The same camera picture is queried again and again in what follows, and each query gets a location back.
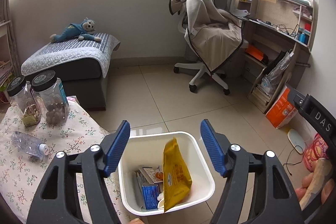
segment plastic bag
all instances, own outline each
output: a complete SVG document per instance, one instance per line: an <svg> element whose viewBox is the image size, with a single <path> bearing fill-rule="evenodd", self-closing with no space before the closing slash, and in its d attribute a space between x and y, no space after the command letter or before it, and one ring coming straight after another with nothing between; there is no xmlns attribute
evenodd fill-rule
<svg viewBox="0 0 336 224"><path fill-rule="evenodd" d="M261 80L260 87L267 95L272 96L274 94L281 81L282 73L288 67L293 55L293 52L287 52L285 57L275 66L275 68Z"/></svg>
<svg viewBox="0 0 336 224"><path fill-rule="evenodd" d="M266 113L266 118L275 128L283 127L295 116L298 110L287 100L290 89L284 86L278 99Z"/></svg>
<svg viewBox="0 0 336 224"><path fill-rule="evenodd" d="M166 143L163 151L164 212L180 203L193 183L180 153L176 138Z"/></svg>
<svg viewBox="0 0 336 224"><path fill-rule="evenodd" d="M313 172L313 161L317 161L319 158L328 158L326 154L327 149L328 145L317 133L313 143L308 146L308 148L303 153L303 163L310 172Z"/></svg>

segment wall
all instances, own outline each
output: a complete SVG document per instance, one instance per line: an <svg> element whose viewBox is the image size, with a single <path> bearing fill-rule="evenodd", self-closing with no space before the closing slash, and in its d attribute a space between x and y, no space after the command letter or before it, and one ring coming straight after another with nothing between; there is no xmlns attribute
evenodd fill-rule
<svg viewBox="0 0 336 224"><path fill-rule="evenodd" d="M9 0L20 63L61 33L69 23L85 17L96 31L121 41L114 58L183 56L184 36L179 17L170 15L169 0Z"/></svg>
<svg viewBox="0 0 336 224"><path fill-rule="evenodd" d="M315 97L324 107L336 117L336 0L317 0L319 18L316 26L314 46L311 51L309 63L297 87L303 95L307 93ZM300 122L308 132L307 138L313 138L316 131L303 118L296 116L294 123Z"/></svg>

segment floral tablecloth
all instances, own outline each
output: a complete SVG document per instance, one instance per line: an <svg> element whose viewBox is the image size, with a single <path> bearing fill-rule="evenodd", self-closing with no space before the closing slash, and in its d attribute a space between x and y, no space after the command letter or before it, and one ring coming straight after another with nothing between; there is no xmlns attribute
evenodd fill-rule
<svg viewBox="0 0 336 224"><path fill-rule="evenodd" d="M108 134L75 101L69 101L69 116L65 124L51 126L44 118L38 125L25 128L10 107L0 124L0 192L17 217L26 223L33 200L49 163L58 151L68 155L85 151L93 144L99 144ZM50 148L42 160L24 154L11 143L13 131L21 131L43 139ZM122 224L135 218L122 204L117 172L105 179L107 189ZM83 178L77 174L77 190L84 221L92 223L85 197Z"/></svg>

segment plastic jar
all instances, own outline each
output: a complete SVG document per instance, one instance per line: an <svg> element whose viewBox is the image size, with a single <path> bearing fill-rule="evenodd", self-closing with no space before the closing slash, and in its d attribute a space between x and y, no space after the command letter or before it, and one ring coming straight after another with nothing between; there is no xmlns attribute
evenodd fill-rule
<svg viewBox="0 0 336 224"><path fill-rule="evenodd" d="M14 78L7 87L9 102L26 127L38 124L41 120L40 108L30 89L31 84L23 75Z"/></svg>
<svg viewBox="0 0 336 224"><path fill-rule="evenodd" d="M69 114L69 103L60 78L53 70L37 75L31 82L33 97L40 105L48 124L65 123Z"/></svg>

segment white plastic bin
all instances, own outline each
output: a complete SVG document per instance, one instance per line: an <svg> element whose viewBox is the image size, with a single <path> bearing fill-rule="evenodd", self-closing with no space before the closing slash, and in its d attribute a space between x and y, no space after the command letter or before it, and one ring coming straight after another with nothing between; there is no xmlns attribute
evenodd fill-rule
<svg viewBox="0 0 336 224"><path fill-rule="evenodd" d="M153 135L132 136L118 166L121 198L125 208L138 216L149 216L163 213L162 209L146 210L136 201L133 174L139 166L157 167L163 163L163 150L173 137L182 157L189 169L193 184L189 195L182 203L168 212L177 211L208 200L215 191L215 182L205 162L195 138L189 133L178 131Z"/></svg>

